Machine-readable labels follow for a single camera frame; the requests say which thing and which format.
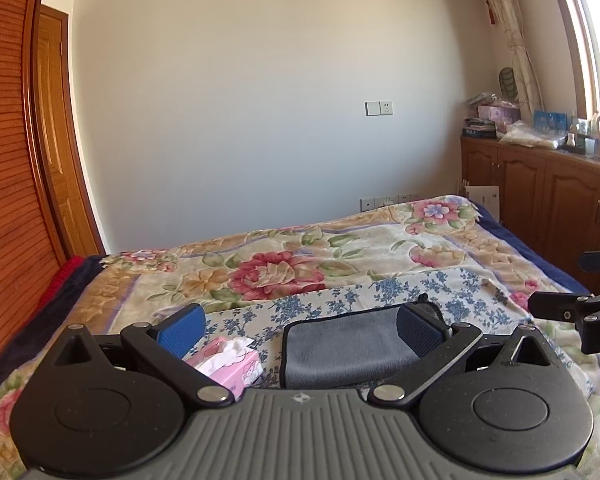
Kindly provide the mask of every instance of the white wall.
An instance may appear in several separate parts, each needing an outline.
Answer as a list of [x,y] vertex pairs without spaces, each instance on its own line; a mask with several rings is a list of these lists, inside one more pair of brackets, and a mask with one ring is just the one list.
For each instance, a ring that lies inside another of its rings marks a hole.
[[558,0],[519,1],[529,57],[538,76],[544,107],[571,114],[576,111],[575,83]]
[[100,232],[100,238],[102,240],[102,244],[107,252],[109,252],[109,243],[106,239],[106,235],[104,230],[102,229],[102,222],[100,221],[100,216],[98,215],[97,202],[94,199],[93,188],[91,187],[91,181],[89,179],[88,168],[84,164],[84,153],[82,150],[82,138],[80,136],[80,125],[78,124],[78,114],[77,107],[75,101],[75,80],[74,80],[74,60],[73,60],[73,28],[74,28],[74,0],[42,0],[43,5],[47,7],[51,7],[56,10],[61,10],[65,14],[69,15],[69,25],[68,25],[68,53],[69,53],[69,90],[71,92],[71,106],[74,112],[74,129],[75,136],[78,145],[78,154],[80,155],[80,162],[82,163],[82,174],[84,176],[85,186],[87,188],[87,194],[91,201],[91,209],[93,211],[93,215],[96,221],[96,225]]
[[496,89],[484,0],[75,0],[74,71],[115,251],[453,192],[460,103]]

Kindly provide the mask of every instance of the triangular cutout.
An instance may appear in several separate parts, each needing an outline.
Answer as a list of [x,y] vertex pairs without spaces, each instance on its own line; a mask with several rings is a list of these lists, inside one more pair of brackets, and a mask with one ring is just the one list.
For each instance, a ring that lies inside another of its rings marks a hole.
[[537,366],[548,366],[550,364],[535,337],[524,337],[520,341],[518,351],[513,356],[513,362]]
[[74,336],[64,345],[62,353],[56,359],[56,366],[75,365],[91,361],[91,355],[80,336]]

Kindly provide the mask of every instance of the wooden cabinet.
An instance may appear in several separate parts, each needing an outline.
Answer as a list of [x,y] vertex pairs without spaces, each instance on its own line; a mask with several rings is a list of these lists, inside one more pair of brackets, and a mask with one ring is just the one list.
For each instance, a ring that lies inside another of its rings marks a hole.
[[536,252],[544,191],[544,158],[498,150],[500,220]]
[[582,272],[578,259],[600,241],[600,175],[558,162],[547,162],[544,177],[541,254],[587,288],[596,289],[598,274]]
[[600,293],[600,273],[582,272],[600,250],[600,160],[462,138],[462,178],[500,186],[500,219],[545,260]]
[[462,178],[471,186],[491,186],[496,180],[498,150],[481,143],[462,144]]

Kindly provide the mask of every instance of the red tassel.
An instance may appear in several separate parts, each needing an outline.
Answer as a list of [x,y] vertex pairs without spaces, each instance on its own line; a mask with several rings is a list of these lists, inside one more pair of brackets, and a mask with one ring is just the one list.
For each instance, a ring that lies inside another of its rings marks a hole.
[[489,18],[491,20],[491,25],[495,25],[496,24],[496,17],[493,13],[493,9],[491,9],[491,4],[489,3],[489,0],[487,0],[487,7],[489,8]]

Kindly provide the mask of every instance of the door frame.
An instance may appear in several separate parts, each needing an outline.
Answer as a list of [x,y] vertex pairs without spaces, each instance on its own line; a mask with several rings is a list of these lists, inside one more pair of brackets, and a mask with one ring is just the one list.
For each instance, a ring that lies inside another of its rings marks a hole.
[[[100,254],[106,254],[104,245],[102,243],[102,239],[100,237],[100,232],[98,230],[98,225],[95,221],[95,216],[93,214],[93,209],[91,208],[91,201],[89,199],[89,194],[87,192],[87,186],[84,181],[84,174],[82,172],[82,163],[80,160],[80,152],[78,150],[78,142],[75,135],[75,125],[74,125],[74,112],[72,109],[71,102],[71,85],[69,78],[69,15],[65,12],[62,12],[57,9],[53,9],[46,5],[40,3],[40,9],[36,14],[36,18],[40,14],[45,14],[47,16],[51,16],[55,19],[60,20],[61,22],[61,67],[62,67],[62,94],[64,95],[64,118],[67,124],[67,129],[69,133],[69,144],[71,145],[71,154],[74,164],[75,174],[78,180],[78,187],[80,189],[80,199],[84,205],[84,209],[87,215],[87,220],[89,221],[89,227],[91,229],[91,234],[93,235],[93,239],[96,243],[98,251]],[[38,149],[38,153],[40,156],[40,161],[42,162],[43,174],[45,177],[45,188],[46,195],[49,200],[49,205],[51,208],[52,215],[54,217],[54,223],[56,224],[56,229],[58,231],[59,237],[62,242],[62,247],[64,249],[64,254],[66,257],[69,257],[71,254],[69,237],[65,231],[64,224],[61,221],[60,209],[58,207],[58,202],[56,202],[56,196],[53,192],[52,181],[50,176],[50,171],[48,168],[48,163],[46,158],[43,156],[45,153],[43,149],[43,141],[42,141],[42,111],[40,110],[40,106],[38,105],[38,27],[33,34],[32,39],[32,82],[33,82],[33,104],[35,110],[35,121],[36,121],[36,131],[34,134],[34,140],[36,143],[36,147]]]

